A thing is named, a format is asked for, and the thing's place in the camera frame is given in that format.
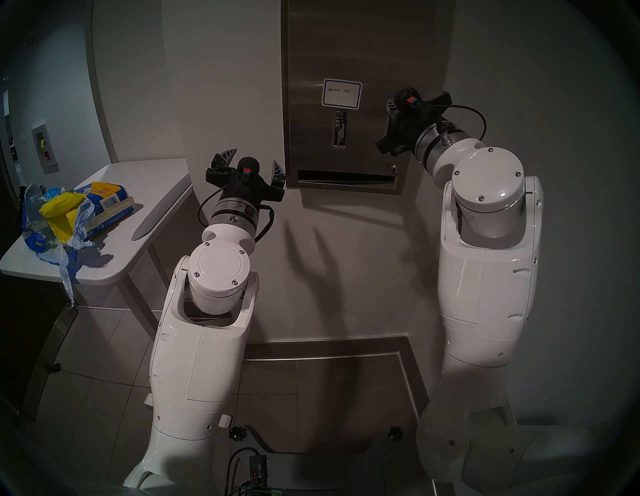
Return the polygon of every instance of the metal baseboard trim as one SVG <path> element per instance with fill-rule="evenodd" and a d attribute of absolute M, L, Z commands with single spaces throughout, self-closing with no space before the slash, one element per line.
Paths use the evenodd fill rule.
<path fill-rule="evenodd" d="M 247 343 L 244 360 L 320 360 L 369 355 L 398 355 L 416 418 L 429 403 L 409 338 L 405 335 L 366 339 Z"/>
<path fill-rule="evenodd" d="M 40 406 L 40 398 L 42 397 L 44 386 L 47 383 L 49 371 L 56 359 L 62 341 L 67 335 L 71 324 L 76 319 L 77 314 L 78 311 L 75 308 L 63 308 L 40 350 L 38 360 L 27 384 L 21 411 L 21 413 L 31 420 L 36 419 L 38 407 Z"/>

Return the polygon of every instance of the table leg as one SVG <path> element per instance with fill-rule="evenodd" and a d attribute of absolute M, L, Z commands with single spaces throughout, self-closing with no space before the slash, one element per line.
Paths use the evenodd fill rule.
<path fill-rule="evenodd" d="M 140 293 L 140 290 L 138 290 L 136 285 L 133 284 L 131 277 L 129 275 L 125 275 L 116 283 L 116 286 L 118 287 L 118 290 L 120 290 L 120 294 L 124 298 L 124 301 L 136 316 L 136 319 L 138 319 L 138 322 L 142 324 L 143 329 L 147 334 L 149 334 L 151 339 L 155 339 L 156 331 L 158 329 L 158 321 Z"/>
<path fill-rule="evenodd" d="M 156 266 L 156 270 L 160 274 L 160 279 L 162 279 L 162 282 L 164 283 L 165 287 L 169 289 L 169 278 L 167 277 L 166 272 L 164 271 L 162 264 L 160 263 L 160 258 L 156 253 L 156 249 L 154 248 L 154 245 L 150 244 L 149 247 L 147 248 L 147 251 L 149 252 L 151 261 Z"/>

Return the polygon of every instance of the black cable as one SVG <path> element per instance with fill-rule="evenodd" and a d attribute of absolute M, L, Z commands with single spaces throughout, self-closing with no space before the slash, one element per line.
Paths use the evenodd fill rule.
<path fill-rule="evenodd" d="M 268 210 L 269 211 L 269 222 L 267 222 L 267 225 L 264 226 L 264 229 L 262 229 L 260 231 L 260 234 L 255 237 L 255 242 L 256 243 L 262 239 L 262 236 L 267 234 L 267 231 L 269 229 L 271 229 L 271 226 L 273 225 L 273 221 L 276 218 L 276 212 L 274 212 L 273 209 L 269 205 L 260 205 L 260 210 Z"/>
<path fill-rule="evenodd" d="M 249 486 L 251 484 L 251 481 L 247 481 L 245 483 L 240 484 L 237 488 L 233 489 L 230 493 L 229 496 L 233 496 L 233 494 L 237 491 L 238 492 L 238 496 L 240 494 L 242 494 L 243 492 L 243 488 L 246 488 L 247 486 Z"/>
<path fill-rule="evenodd" d="M 232 454 L 229 457 L 229 464 L 227 465 L 227 476 L 225 478 L 225 495 L 224 496 L 228 496 L 228 491 L 229 491 L 229 472 L 231 471 L 231 462 L 234 460 L 235 456 L 240 453 L 241 451 L 253 451 L 255 454 L 260 454 L 260 452 L 258 450 L 256 450 L 256 448 L 252 448 L 250 446 L 245 446 L 244 448 L 240 448 L 239 450 L 237 450 L 234 454 Z"/>
<path fill-rule="evenodd" d="M 209 224 L 205 224 L 202 220 L 200 220 L 200 212 L 202 212 L 202 207 L 204 207 L 205 203 L 207 203 L 211 198 L 213 198 L 214 196 L 216 196 L 220 191 L 222 191 L 223 189 L 225 189 L 227 186 L 223 186 L 222 188 L 216 190 L 215 192 L 211 193 L 206 200 L 204 200 L 201 204 L 200 207 L 198 208 L 198 213 L 196 214 L 196 216 L 198 217 L 198 222 L 200 222 L 200 225 L 203 227 L 207 227 Z"/>
<path fill-rule="evenodd" d="M 466 109 L 466 110 L 471 110 L 471 112 L 475 112 L 480 116 L 480 119 L 482 119 L 482 123 L 484 125 L 484 129 L 482 131 L 482 136 L 480 136 L 480 141 L 482 141 L 482 139 L 484 138 L 484 135 L 486 133 L 486 119 L 484 118 L 484 115 L 482 115 L 480 113 L 480 111 L 472 108 L 472 107 L 467 107 L 466 105 L 431 105 L 428 104 L 427 102 L 423 102 L 427 107 L 433 107 L 433 108 L 456 108 L 456 109 Z"/>

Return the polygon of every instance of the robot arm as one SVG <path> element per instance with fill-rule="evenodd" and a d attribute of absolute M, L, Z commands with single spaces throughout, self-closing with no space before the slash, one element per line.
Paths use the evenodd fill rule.
<path fill-rule="evenodd" d="M 534 301 L 542 188 L 513 153 L 442 117 L 451 106 L 448 93 L 424 102 L 401 90 L 387 103 L 387 135 L 376 146 L 411 151 L 444 189 L 438 300 L 446 343 L 440 385 L 418 423 L 420 461 L 433 479 L 493 493 L 584 470 L 601 446 L 590 429 L 519 426 L 513 416 L 506 366 Z"/>
<path fill-rule="evenodd" d="M 154 409 L 151 436 L 143 459 L 125 480 L 128 487 L 162 494 L 172 493 L 171 486 L 180 494 L 218 493 L 211 470 L 214 436 L 239 377 L 259 289 L 249 256 L 273 223 L 273 210 L 262 202 L 284 196 L 284 174 L 267 184 L 252 157 L 230 167 L 235 152 L 216 154 L 207 170 L 207 181 L 222 195 L 202 244 L 172 275 L 149 367 L 151 398 L 145 402 Z M 270 221 L 256 236 L 261 209 L 269 209 Z"/>

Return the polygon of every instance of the tile floor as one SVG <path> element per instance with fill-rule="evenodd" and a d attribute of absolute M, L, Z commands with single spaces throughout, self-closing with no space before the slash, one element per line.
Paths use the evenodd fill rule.
<path fill-rule="evenodd" d="M 31 434 L 61 471 L 120 484 L 139 462 L 152 422 L 143 403 L 151 347 L 131 312 L 79 309 Z M 416 422 L 397 354 L 245 361 L 225 410 L 281 452 L 361 452 L 387 426 L 411 431 Z M 226 461 L 219 435 L 216 455 Z M 220 484 L 226 463 L 217 465 Z"/>

